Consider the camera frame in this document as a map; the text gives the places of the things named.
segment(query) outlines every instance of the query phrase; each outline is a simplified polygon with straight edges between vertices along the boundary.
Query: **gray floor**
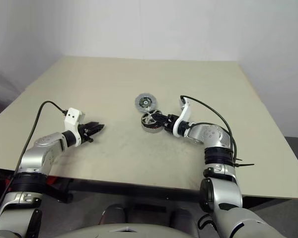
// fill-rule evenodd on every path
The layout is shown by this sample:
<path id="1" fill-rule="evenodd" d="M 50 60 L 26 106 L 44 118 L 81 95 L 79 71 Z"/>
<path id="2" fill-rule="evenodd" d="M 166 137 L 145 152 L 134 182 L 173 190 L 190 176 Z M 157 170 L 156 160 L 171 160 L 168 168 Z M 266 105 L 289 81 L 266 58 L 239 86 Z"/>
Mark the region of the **gray floor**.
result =
<path id="1" fill-rule="evenodd" d="M 298 157 L 298 138 L 287 138 L 287 141 Z M 45 196 L 41 206 L 43 221 L 40 237 L 50 238 L 79 228 L 97 225 L 103 210 L 109 205 L 116 203 L 123 204 L 126 207 L 130 207 L 131 204 L 135 203 L 166 207 L 165 213 L 152 214 L 147 212 L 146 219 L 143 216 L 139 216 L 139 212 L 131 211 L 131 214 L 133 214 L 132 222 L 138 223 L 147 222 L 167 225 L 170 212 L 178 207 L 189 210 L 195 221 L 204 215 L 198 204 L 189 202 L 76 192 L 71 204 L 62 204 Z M 289 200 L 278 204 L 276 201 L 271 201 L 255 207 L 253 210 L 284 236 L 298 238 L 298 200 Z M 206 226 L 203 231 L 200 231 L 200 237 L 217 238 L 218 235 L 211 226 Z"/>

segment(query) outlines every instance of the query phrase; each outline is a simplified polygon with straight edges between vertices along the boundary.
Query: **table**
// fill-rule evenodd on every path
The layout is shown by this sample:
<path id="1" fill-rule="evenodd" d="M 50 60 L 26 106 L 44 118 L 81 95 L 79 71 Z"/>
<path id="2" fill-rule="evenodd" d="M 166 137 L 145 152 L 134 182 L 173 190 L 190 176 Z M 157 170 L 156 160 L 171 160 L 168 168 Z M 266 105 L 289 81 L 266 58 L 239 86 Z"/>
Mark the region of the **table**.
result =
<path id="1" fill-rule="evenodd" d="M 236 62 L 64 57 L 0 114 L 0 168 L 14 170 L 40 104 L 86 113 L 85 122 L 105 124 L 93 143 L 70 148 L 51 175 L 176 189 L 199 189 L 204 147 L 162 131 L 141 128 L 134 100 L 157 98 L 165 114 L 179 115 L 179 96 L 196 97 L 228 121 L 237 157 L 255 166 L 236 168 L 243 195 L 298 198 L 298 160 Z M 191 121 L 224 126 L 194 102 Z M 63 115 L 45 106 L 33 142 L 64 131 Z"/>

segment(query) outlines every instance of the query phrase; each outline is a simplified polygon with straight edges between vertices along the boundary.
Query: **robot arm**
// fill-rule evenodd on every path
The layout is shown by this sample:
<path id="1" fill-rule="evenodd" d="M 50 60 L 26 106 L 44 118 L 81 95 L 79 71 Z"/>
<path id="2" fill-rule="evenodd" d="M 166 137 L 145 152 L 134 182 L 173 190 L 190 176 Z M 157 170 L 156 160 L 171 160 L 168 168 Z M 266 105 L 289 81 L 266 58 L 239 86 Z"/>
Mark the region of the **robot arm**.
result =
<path id="1" fill-rule="evenodd" d="M 204 179 L 200 186 L 200 206 L 209 213 L 212 223 L 222 238 L 282 238 L 274 228 L 250 210 L 242 208 L 233 159 L 230 134 L 210 123 L 189 122 L 191 113 L 187 98 L 180 100 L 180 116 L 152 114 L 152 118 L 174 136 L 183 136 L 205 148 Z"/>
<path id="2" fill-rule="evenodd" d="M 42 216 L 42 212 L 37 208 L 41 204 L 43 194 L 62 202 L 69 201 L 71 194 L 46 185 L 46 179 L 54 160 L 68 147 L 76 147 L 86 141 L 92 142 L 90 136 L 104 127 L 98 122 L 81 124 L 83 118 L 83 112 L 69 108 L 64 120 L 66 131 L 36 140 L 34 146 L 23 154 L 10 190 L 0 205 L 0 236 L 37 237 Z"/>

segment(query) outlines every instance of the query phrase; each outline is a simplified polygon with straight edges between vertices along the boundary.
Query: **white wall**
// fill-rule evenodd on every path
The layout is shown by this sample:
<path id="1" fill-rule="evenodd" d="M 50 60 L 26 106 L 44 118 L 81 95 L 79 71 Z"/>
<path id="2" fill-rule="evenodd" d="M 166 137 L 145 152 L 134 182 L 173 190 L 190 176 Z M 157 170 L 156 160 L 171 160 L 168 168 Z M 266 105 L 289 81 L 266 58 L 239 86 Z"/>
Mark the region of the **white wall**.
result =
<path id="1" fill-rule="evenodd" d="M 237 60 L 282 132 L 298 136 L 298 0 L 0 0 L 0 14 L 4 4 L 0 75 L 17 90 L 1 98 L 62 55 Z"/>

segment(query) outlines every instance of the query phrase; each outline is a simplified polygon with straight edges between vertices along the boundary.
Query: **beige tabletop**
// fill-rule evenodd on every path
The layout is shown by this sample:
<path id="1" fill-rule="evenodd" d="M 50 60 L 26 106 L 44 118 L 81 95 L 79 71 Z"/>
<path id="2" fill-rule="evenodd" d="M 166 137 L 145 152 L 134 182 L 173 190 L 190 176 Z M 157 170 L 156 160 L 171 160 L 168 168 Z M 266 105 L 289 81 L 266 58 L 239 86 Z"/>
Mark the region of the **beige tabletop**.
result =
<path id="1" fill-rule="evenodd" d="M 237 157 L 255 166 L 236 168 L 244 195 L 298 198 L 298 160 L 235 62 L 64 57 L 0 114 L 0 168 L 14 170 L 40 104 L 77 108 L 85 121 L 105 124 L 93 143 L 68 149 L 51 175 L 169 188 L 199 189 L 204 147 L 141 127 L 134 100 L 157 98 L 165 114 L 179 115 L 179 96 L 196 97 L 228 121 Z M 223 123 L 192 102 L 190 121 Z M 30 142 L 64 131 L 63 115 L 46 105 Z"/>

